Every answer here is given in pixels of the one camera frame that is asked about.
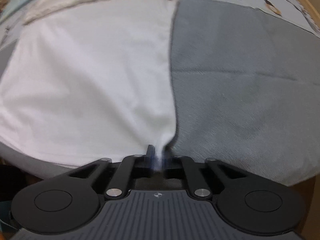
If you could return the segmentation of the white t-shirt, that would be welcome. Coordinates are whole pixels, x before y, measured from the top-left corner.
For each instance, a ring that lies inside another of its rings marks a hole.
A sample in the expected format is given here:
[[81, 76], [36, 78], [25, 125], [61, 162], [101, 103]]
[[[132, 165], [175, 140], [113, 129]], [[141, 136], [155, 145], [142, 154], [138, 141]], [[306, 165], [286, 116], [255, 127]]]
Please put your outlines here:
[[176, 132], [178, 0], [38, 0], [1, 78], [1, 142], [49, 163], [121, 161]]

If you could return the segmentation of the grey printed bed sheet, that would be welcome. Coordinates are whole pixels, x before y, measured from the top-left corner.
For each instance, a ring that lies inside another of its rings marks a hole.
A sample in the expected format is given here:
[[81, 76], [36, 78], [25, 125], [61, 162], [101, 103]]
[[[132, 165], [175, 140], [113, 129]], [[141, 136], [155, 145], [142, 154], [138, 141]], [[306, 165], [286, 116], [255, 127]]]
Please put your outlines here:
[[[32, 0], [1, 23], [1, 78]], [[291, 186], [319, 174], [319, 29], [296, 0], [178, 0], [170, 44], [175, 156]], [[77, 167], [1, 157], [40, 178]]]

